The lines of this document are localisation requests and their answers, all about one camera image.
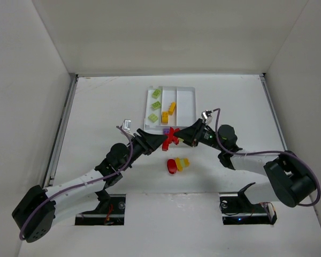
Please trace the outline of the red butterfly-shaped brick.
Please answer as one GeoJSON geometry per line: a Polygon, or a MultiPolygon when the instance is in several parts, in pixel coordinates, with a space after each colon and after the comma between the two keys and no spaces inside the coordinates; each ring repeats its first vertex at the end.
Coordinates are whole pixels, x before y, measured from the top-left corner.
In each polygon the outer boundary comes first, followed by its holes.
{"type": "Polygon", "coordinates": [[[177,137],[174,136],[174,133],[179,132],[180,129],[179,128],[172,128],[172,127],[170,127],[169,129],[170,129],[169,134],[168,135],[165,134],[167,136],[167,139],[162,144],[162,151],[164,151],[164,152],[168,151],[170,144],[172,144],[172,143],[175,145],[179,144],[179,140],[177,137]]]}

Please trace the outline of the yellow long brick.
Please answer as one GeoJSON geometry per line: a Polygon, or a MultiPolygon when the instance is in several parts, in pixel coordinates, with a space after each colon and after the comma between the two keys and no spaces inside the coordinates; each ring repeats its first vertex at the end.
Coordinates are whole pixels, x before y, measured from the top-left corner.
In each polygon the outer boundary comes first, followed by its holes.
{"type": "Polygon", "coordinates": [[[175,102],[172,102],[172,103],[170,104],[170,107],[169,107],[169,110],[168,110],[168,113],[169,113],[170,116],[173,115],[173,113],[174,113],[174,111],[175,111],[175,108],[176,108],[176,103],[175,103],[175,102]]]}

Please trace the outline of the lime green square brick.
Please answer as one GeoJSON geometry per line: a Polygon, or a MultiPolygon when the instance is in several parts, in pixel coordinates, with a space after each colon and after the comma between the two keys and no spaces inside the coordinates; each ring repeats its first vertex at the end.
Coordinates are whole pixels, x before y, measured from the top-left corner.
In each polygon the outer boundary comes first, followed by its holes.
{"type": "Polygon", "coordinates": [[[151,107],[153,110],[158,110],[162,107],[162,104],[159,101],[156,101],[154,103],[151,104],[151,107]]]}
{"type": "Polygon", "coordinates": [[[148,116],[148,120],[151,121],[152,123],[155,123],[158,121],[158,116],[156,114],[152,113],[148,116]]]}

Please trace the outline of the yellow butterfly print brick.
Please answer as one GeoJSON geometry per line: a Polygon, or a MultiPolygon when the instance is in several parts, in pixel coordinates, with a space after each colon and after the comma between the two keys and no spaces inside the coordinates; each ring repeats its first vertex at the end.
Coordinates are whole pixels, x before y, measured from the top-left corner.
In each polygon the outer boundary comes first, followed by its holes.
{"type": "Polygon", "coordinates": [[[169,122],[169,112],[168,111],[163,111],[162,116],[161,116],[161,123],[162,124],[168,124],[169,122]]]}

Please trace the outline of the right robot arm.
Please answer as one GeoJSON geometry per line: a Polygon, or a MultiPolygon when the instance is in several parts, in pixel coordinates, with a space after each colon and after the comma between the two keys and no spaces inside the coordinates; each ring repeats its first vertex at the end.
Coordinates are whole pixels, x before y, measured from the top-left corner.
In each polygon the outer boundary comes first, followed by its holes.
{"type": "Polygon", "coordinates": [[[255,203],[261,202],[263,196],[272,201],[279,200],[288,207],[302,206],[303,200],[312,192],[316,199],[312,206],[320,201],[321,188],[316,175],[290,151],[247,152],[237,145],[238,137],[230,125],[221,125],[213,130],[202,119],[192,126],[174,133],[185,144],[196,147],[199,143],[220,151],[220,163],[231,170],[244,170],[268,178],[264,185],[265,192],[253,193],[247,199],[255,203]]]}

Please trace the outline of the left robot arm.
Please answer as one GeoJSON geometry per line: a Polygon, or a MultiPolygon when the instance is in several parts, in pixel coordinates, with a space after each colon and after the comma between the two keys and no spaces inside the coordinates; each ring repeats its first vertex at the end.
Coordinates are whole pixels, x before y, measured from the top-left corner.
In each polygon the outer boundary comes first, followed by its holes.
{"type": "Polygon", "coordinates": [[[86,174],[57,186],[35,185],[27,191],[12,212],[21,241],[35,242],[62,218],[95,209],[103,201],[105,190],[122,178],[123,171],[141,155],[152,154],[167,139],[166,135],[142,129],[133,135],[122,133],[128,144],[114,144],[105,159],[86,174]]]}

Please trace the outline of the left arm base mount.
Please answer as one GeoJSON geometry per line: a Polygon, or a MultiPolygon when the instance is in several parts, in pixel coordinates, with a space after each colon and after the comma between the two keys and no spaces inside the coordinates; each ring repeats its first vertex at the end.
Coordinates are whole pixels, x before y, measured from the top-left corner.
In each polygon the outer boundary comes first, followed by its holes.
{"type": "Polygon", "coordinates": [[[121,226],[125,223],[126,195],[110,194],[92,211],[75,217],[76,226],[121,226]]]}

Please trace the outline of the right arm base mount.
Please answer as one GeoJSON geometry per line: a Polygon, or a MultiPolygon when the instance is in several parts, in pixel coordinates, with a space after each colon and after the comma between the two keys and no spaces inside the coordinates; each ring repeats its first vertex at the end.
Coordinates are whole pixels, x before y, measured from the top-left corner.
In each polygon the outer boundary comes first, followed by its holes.
{"type": "Polygon", "coordinates": [[[223,225],[274,225],[277,212],[270,202],[252,204],[245,195],[248,188],[256,184],[250,183],[238,192],[219,195],[223,225]]]}

